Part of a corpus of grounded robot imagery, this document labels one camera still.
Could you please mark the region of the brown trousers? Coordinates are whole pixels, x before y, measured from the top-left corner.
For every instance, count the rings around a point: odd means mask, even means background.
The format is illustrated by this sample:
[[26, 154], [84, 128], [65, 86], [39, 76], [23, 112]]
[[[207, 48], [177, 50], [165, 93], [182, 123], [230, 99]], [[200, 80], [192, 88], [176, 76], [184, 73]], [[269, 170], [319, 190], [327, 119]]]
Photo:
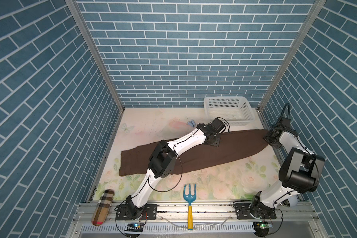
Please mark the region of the brown trousers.
[[[180, 156], [183, 168], [176, 162], [173, 173], [189, 173], [197, 170], [218, 166], [247, 157], [251, 157], [268, 146], [263, 137], [268, 130], [244, 130], [224, 133], [220, 136], [218, 147], [198, 145]], [[157, 146], [157, 142], [141, 145], [121, 152], [121, 177], [145, 174], [148, 169], [149, 157]]]

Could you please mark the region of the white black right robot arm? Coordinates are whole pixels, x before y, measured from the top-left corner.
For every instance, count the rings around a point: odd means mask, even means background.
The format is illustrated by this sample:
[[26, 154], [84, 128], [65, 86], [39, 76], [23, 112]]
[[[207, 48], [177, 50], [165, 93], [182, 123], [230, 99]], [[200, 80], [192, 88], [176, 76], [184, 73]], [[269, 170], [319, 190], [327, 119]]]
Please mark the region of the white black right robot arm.
[[292, 196], [315, 191], [325, 165], [324, 157], [302, 143], [289, 118], [280, 117], [263, 138], [274, 148], [283, 147], [288, 154], [279, 170], [279, 180], [253, 197], [250, 213], [257, 219], [270, 217], [280, 203]]

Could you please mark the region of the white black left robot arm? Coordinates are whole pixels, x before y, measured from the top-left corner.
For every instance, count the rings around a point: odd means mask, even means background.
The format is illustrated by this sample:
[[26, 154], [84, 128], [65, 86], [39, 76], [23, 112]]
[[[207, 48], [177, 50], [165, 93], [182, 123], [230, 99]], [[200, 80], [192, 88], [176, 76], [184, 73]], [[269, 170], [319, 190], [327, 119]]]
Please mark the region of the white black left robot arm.
[[126, 217], [131, 220], [140, 218], [148, 198], [162, 178], [173, 173], [176, 160], [180, 155], [195, 146], [206, 144], [217, 147], [220, 134], [230, 132], [230, 124], [223, 118], [215, 118], [208, 124], [198, 124], [193, 131], [181, 138], [167, 142], [158, 142], [149, 158], [146, 175], [135, 193], [129, 195], [119, 208], [124, 209]]

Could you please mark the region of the white plastic basket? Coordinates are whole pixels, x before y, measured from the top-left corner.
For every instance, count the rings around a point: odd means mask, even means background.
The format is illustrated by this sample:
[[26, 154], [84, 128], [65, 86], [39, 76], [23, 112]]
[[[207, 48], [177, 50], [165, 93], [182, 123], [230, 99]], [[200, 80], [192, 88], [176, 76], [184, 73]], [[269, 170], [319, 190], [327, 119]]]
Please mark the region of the white plastic basket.
[[207, 118], [223, 118], [231, 126], [246, 126], [255, 120], [252, 107], [245, 97], [206, 97], [204, 109]]

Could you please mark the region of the brown tinted plastic cup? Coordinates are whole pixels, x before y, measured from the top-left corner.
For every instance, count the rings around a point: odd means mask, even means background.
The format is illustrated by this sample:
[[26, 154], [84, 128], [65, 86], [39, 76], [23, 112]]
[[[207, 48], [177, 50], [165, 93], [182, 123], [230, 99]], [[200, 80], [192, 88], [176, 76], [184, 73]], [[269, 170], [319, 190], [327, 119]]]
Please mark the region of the brown tinted plastic cup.
[[114, 198], [115, 192], [112, 189], [106, 189], [97, 204], [95, 212], [91, 219], [91, 224], [101, 226], [105, 223], [109, 214], [110, 207]]

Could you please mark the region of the aluminium front rail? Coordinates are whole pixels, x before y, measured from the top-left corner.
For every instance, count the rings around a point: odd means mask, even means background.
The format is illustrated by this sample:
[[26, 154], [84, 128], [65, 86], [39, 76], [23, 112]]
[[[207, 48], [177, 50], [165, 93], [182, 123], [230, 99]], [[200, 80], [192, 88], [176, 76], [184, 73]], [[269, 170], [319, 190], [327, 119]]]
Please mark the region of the aluminium front rail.
[[68, 238], [325, 238], [310, 202], [280, 206], [271, 218], [250, 214], [247, 202], [150, 202], [142, 216], [131, 220], [114, 202], [104, 224], [91, 223], [96, 203], [81, 203]]

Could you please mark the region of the aluminium corner post right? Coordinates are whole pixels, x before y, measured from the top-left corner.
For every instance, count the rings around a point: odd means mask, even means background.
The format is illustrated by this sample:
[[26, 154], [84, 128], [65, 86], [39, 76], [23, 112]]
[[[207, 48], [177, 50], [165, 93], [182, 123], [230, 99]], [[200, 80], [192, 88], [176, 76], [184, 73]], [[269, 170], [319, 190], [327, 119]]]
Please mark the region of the aluminium corner post right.
[[310, 28], [312, 27], [314, 21], [316, 20], [317, 16], [319, 15], [320, 11], [322, 10], [323, 6], [325, 5], [326, 0], [316, 0], [314, 4], [309, 10], [307, 17], [305, 18], [304, 23], [301, 25], [293, 43], [290, 46], [288, 53], [285, 55], [282, 64], [279, 66], [276, 75], [273, 77], [271, 84], [269, 85], [266, 93], [264, 94], [261, 102], [259, 103], [258, 110], [263, 112], [270, 97], [273, 95], [274, 90], [280, 83], [284, 73], [288, 69], [292, 59], [294, 58], [295, 54], [297, 53], [299, 47], [301, 46], [303, 40], [305, 39], [307, 33], [309, 32]]

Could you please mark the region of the aluminium corner post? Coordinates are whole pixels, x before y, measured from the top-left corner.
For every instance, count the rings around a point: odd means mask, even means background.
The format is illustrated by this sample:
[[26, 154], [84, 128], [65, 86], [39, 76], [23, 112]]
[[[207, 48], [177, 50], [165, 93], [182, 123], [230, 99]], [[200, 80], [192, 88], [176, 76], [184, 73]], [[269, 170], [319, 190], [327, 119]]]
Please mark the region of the aluminium corner post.
[[93, 58], [94, 58], [94, 61], [96, 63], [96, 65], [98, 66], [98, 69], [100, 70], [101, 72], [101, 75], [103, 76], [104, 78], [104, 81], [106, 83], [106, 85], [108, 86], [111, 94], [112, 94], [112, 97], [113, 99], [115, 100], [115, 103], [116, 105], [118, 106], [121, 114], [124, 112], [125, 108], [124, 106], [122, 105], [122, 102], [116, 92], [116, 89], [114, 87], [114, 84], [110, 78], [110, 75], [105, 67], [105, 64], [101, 58], [101, 55], [96, 47], [96, 44], [93, 40], [93, 37], [88, 29], [88, 26], [84, 20], [84, 17], [80, 11], [80, 8], [78, 6], [78, 3], [76, 1], [73, 1], [73, 0], [66, 0], [65, 1], [67, 6], [68, 6], [68, 9], [69, 11], [71, 12], [72, 14], [72, 17], [73, 19], [75, 20], [77, 26], [78, 26], [78, 29], [80, 30], [81, 34], [82, 34], [82, 37], [86, 43], [86, 45], [88, 46]]
[[279, 66], [276, 75], [273, 77], [271, 84], [269, 85], [266, 93], [264, 94], [261, 102], [259, 103], [258, 110], [263, 112], [270, 97], [273, 95], [274, 90], [280, 83], [284, 73], [288, 69], [292, 59], [294, 58], [295, 54], [297, 53], [299, 47], [301, 46], [303, 40], [305, 39], [307, 33], [309, 32], [310, 28], [312, 27], [314, 21], [316, 20], [317, 16], [319, 15], [320, 11], [322, 10], [323, 6], [325, 5], [326, 0], [316, 0], [314, 4], [309, 10], [307, 17], [305, 18], [304, 23], [301, 25], [293, 43], [290, 46], [288, 53], [285, 55], [282, 64]]

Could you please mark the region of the aluminium corner post left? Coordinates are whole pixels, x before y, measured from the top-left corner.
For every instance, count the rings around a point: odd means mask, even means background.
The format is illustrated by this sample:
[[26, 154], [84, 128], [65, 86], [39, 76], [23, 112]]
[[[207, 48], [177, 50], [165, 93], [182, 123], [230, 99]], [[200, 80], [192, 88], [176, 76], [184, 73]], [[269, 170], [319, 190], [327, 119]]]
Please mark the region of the aluminium corner post left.
[[76, 1], [73, 1], [73, 0], [66, 0], [65, 1], [67, 6], [68, 6], [68, 9], [69, 11], [71, 12], [72, 14], [72, 17], [73, 19], [75, 20], [77, 26], [78, 26], [78, 29], [80, 30], [81, 34], [82, 34], [82, 37], [86, 43], [86, 45], [88, 46], [93, 58], [94, 58], [94, 61], [96, 63], [96, 65], [98, 66], [98, 69], [100, 70], [101, 72], [101, 75], [103, 76], [104, 78], [104, 81], [106, 83], [106, 85], [108, 86], [111, 94], [112, 94], [112, 97], [113, 99], [115, 100], [115, 103], [116, 105], [118, 106], [121, 114], [124, 112], [125, 108], [124, 106], [122, 105], [122, 102], [116, 92], [116, 89], [114, 87], [114, 84], [110, 78], [110, 75], [105, 67], [105, 64], [101, 58], [101, 55], [96, 47], [96, 44], [93, 40], [93, 37], [88, 29], [88, 26], [84, 20], [84, 17], [80, 11], [80, 8], [78, 6], [78, 3]]

